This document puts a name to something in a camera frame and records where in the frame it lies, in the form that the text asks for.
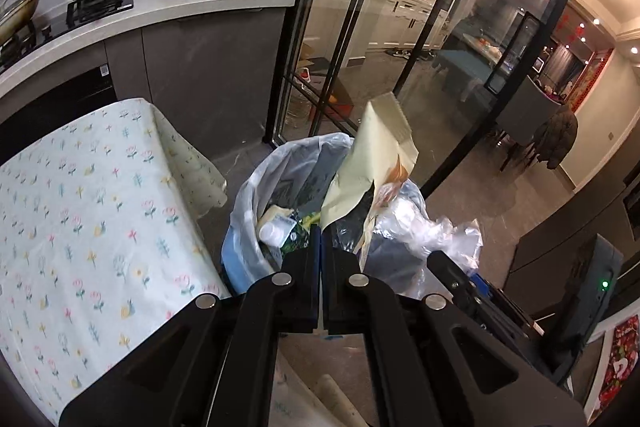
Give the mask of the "green milk carton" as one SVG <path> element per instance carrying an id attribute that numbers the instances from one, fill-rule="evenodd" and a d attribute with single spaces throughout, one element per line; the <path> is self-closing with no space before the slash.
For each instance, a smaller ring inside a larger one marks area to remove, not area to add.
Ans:
<path id="1" fill-rule="evenodd" d="M 299 214 L 288 208 L 270 206 L 257 223 L 259 242 L 279 262 L 294 251 L 301 251 L 309 244 L 309 232 L 302 225 Z"/>

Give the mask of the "clear plastic bag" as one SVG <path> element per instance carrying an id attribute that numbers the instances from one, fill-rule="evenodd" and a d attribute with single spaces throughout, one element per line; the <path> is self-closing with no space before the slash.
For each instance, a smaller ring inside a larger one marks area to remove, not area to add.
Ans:
<path id="1" fill-rule="evenodd" d="M 468 275 L 480 269 L 484 242 L 476 219 L 455 225 L 446 216 L 428 217 L 426 202 L 411 180 L 378 213 L 373 235 L 404 245 L 410 254 L 425 260 L 432 251 L 443 251 Z"/>

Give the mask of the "beige snack bag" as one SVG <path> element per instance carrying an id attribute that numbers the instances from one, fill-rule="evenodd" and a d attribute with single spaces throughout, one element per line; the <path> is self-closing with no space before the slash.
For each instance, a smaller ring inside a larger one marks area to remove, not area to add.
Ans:
<path id="1" fill-rule="evenodd" d="M 337 169 L 320 212 L 321 228 L 346 217 L 372 193 L 372 202 L 361 225 L 355 253 L 367 261 L 378 214 L 398 194 L 408 179 L 419 151 L 397 98 L 387 92 L 372 98 L 364 109 L 356 138 Z"/>

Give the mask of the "floral tablecloth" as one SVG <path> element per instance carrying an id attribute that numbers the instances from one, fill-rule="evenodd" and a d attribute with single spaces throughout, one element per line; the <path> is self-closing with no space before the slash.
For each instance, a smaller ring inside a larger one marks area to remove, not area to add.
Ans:
<path id="1" fill-rule="evenodd" d="M 48 421 L 194 297 L 228 296 L 198 227 L 226 190 L 141 98 L 2 166 L 1 352 Z"/>

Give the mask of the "black framed glass door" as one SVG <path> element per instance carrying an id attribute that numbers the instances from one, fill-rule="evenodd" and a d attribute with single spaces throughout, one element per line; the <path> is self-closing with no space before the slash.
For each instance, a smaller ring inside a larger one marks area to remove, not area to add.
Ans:
<path id="1" fill-rule="evenodd" d="M 568 0 L 300 0 L 273 138 L 354 134 L 393 92 L 432 193 L 523 81 Z"/>

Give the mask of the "built-in black oven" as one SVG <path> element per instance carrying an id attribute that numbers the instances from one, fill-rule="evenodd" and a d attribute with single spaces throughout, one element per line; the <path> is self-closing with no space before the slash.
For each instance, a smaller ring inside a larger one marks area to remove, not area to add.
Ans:
<path id="1" fill-rule="evenodd" d="M 1 123 L 2 139 L 32 143 L 93 110 L 115 103 L 117 95 L 106 64 L 47 88 Z"/>

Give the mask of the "black gas stove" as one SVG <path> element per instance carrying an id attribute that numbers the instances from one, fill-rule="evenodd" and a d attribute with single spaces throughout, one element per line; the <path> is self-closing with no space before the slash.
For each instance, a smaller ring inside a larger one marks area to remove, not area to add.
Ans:
<path id="1" fill-rule="evenodd" d="M 33 17 L 21 24 L 1 43 L 1 72 L 5 72 L 22 58 L 46 43 L 68 32 L 134 7 L 134 0 L 78 0 L 55 17 Z"/>

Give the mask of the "beige wok with lid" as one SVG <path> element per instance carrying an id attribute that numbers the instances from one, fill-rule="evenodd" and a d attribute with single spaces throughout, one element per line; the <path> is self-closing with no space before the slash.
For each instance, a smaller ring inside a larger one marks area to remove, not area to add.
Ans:
<path id="1" fill-rule="evenodd" d="M 1 12 L 0 44 L 9 41 L 34 16 L 39 0 L 16 0 Z"/>

